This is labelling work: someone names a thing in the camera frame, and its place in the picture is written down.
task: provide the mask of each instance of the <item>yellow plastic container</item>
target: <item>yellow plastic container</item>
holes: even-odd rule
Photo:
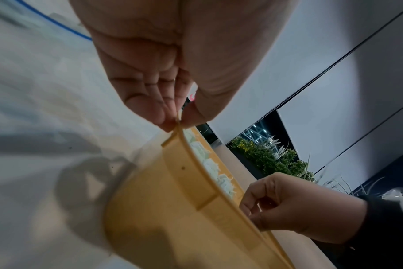
[[[210,158],[232,178],[213,151]],[[107,204],[107,238],[118,255],[143,269],[293,268],[272,233],[261,234],[239,210],[243,191],[232,183],[236,194],[230,200],[178,126],[162,154]]]

